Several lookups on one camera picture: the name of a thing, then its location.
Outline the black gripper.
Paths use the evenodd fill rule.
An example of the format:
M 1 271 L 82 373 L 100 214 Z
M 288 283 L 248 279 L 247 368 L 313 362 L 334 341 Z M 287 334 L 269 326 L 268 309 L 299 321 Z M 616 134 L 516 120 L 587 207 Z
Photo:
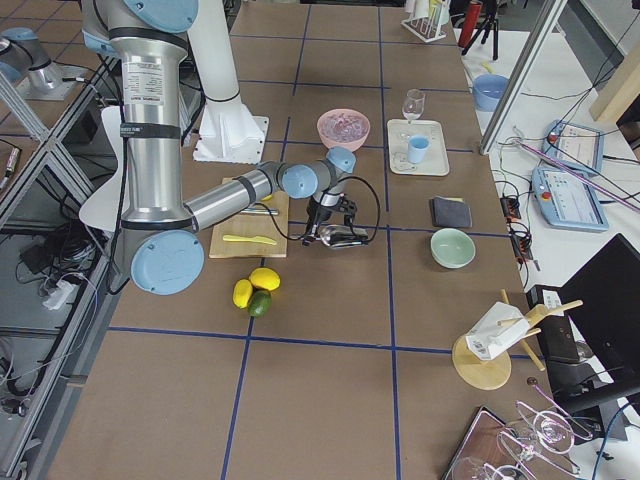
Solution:
M 319 226 L 328 221 L 333 213 L 343 215 L 343 224 L 347 226 L 352 235 L 356 235 L 353 220 L 357 213 L 356 203 L 349 200 L 344 194 L 325 195 L 319 202 L 315 197 L 309 199 L 307 205 L 308 221 L 301 237 L 303 246 L 309 246 L 319 239 Z

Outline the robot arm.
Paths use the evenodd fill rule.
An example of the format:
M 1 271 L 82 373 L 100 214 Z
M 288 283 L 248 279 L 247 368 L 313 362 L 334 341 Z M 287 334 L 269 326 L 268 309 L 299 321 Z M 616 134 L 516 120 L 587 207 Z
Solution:
M 86 46 L 121 63 L 128 201 L 116 210 L 116 240 L 127 275 L 142 290 L 171 295 L 200 274 L 200 230 L 283 191 L 319 203 L 336 198 L 354 154 L 336 146 L 310 164 L 265 162 L 265 128 L 243 104 L 219 1 L 85 1 Z M 192 199 L 182 195 L 179 66 L 192 57 L 205 94 L 199 152 L 252 170 Z

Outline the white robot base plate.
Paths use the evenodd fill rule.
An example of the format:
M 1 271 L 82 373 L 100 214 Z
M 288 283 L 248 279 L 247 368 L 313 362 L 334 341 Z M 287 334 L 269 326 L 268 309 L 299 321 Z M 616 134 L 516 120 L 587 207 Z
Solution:
M 255 126 L 243 132 L 240 126 L 228 126 L 222 116 L 214 119 L 214 115 L 205 112 L 199 128 L 199 139 L 196 143 L 193 159 L 198 162 L 223 162 L 258 164 L 262 153 L 269 118 L 251 116 Z

